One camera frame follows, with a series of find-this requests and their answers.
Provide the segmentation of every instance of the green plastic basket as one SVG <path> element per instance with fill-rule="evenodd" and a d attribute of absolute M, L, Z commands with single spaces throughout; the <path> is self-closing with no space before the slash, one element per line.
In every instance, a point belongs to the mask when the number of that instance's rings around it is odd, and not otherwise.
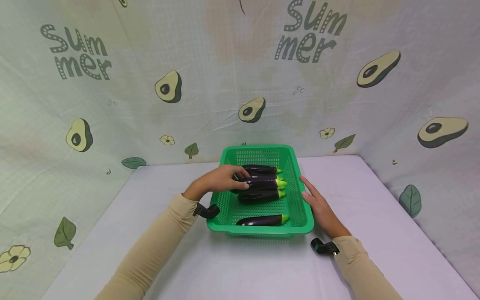
<path fill-rule="evenodd" d="M 220 164 L 243 166 L 257 164 L 273 166 L 283 170 L 278 174 L 288 186 L 287 196 L 265 204 L 240 204 L 237 195 L 230 192 L 215 192 L 210 205 L 216 204 L 220 214 L 207 220 L 212 231 L 225 232 L 233 236 L 291 237 L 307 234 L 313 229 L 313 215 L 301 193 L 305 190 L 300 181 L 300 168 L 293 148 L 288 145 L 249 145 L 228 147 L 223 151 Z M 282 226 L 236 226 L 238 220 L 251 216 L 285 214 L 290 220 Z"/>

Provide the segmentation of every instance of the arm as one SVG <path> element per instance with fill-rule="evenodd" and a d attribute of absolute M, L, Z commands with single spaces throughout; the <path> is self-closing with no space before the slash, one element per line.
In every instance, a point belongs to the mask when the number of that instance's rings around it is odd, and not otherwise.
<path fill-rule="evenodd" d="M 162 213 L 128 251 L 111 280 L 96 300 L 142 300 L 158 272 L 167 263 L 181 239 L 195 223 L 198 201 L 207 192 L 247 189 L 232 179 L 249 177 L 242 167 L 222 165 L 195 180 L 183 194 L 173 198 Z"/>
<path fill-rule="evenodd" d="M 336 264 L 357 300 L 402 300 L 402 297 L 388 282 L 361 242 L 353 237 L 338 220 L 332 208 L 318 190 L 303 176 L 300 180 L 309 189 L 311 195 L 302 196 L 312 207 L 315 220 L 340 250 L 335 256 Z"/>
<path fill-rule="evenodd" d="M 353 236 L 333 238 L 340 250 L 336 264 L 357 300 L 401 300 L 402 297 L 388 282 L 361 242 Z"/>

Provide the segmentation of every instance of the purple eggplant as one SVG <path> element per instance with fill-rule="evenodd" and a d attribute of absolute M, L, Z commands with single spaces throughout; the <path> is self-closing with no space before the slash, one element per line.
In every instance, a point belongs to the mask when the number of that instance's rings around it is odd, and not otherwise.
<path fill-rule="evenodd" d="M 287 186 L 287 182 L 279 179 L 270 178 L 244 178 L 241 181 L 247 183 L 250 187 L 246 190 L 231 190 L 231 192 L 238 194 L 243 191 L 255 191 L 255 190 L 284 190 Z"/>
<path fill-rule="evenodd" d="M 262 173 L 250 173 L 250 178 L 269 178 L 269 179 L 278 179 L 278 180 L 283 180 L 285 179 L 281 178 L 277 174 L 262 174 Z M 243 181 L 241 179 L 238 179 L 237 177 L 233 177 L 233 180 L 235 181 Z"/>
<path fill-rule="evenodd" d="M 240 193 L 238 200 L 242 204 L 260 204 L 281 199 L 286 195 L 278 190 L 245 191 Z"/>
<path fill-rule="evenodd" d="M 250 173 L 261 173 L 261 174 L 278 174 L 282 170 L 276 167 L 261 166 L 261 165 L 244 165 L 243 168 Z"/>
<path fill-rule="evenodd" d="M 290 220 L 287 215 L 254 216 L 237 222 L 239 226 L 280 226 Z"/>

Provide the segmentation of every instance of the person's left hand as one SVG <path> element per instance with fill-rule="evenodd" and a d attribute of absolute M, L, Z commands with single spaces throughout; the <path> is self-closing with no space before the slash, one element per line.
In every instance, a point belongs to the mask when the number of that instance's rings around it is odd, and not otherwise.
<path fill-rule="evenodd" d="M 240 180 L 250 177 L 243 167 L 221 165 L 192 182 L 182 195 L 187 199 L 200 201 L 208 192 L 246 190 L 249 188 L 247 183 L 233 180 L 233 175 L 236 175 Z"/>

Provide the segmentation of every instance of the fabric backdrop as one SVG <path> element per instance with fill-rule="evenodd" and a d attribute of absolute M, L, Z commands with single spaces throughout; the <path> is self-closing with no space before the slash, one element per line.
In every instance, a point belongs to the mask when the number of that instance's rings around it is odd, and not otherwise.
<path fill-rule="evenodd" d="M 479 10 L 4 1 L 0 299 L 39 299 L 133 169 L 241 144 L 359 154 L 480 295 Z"/>

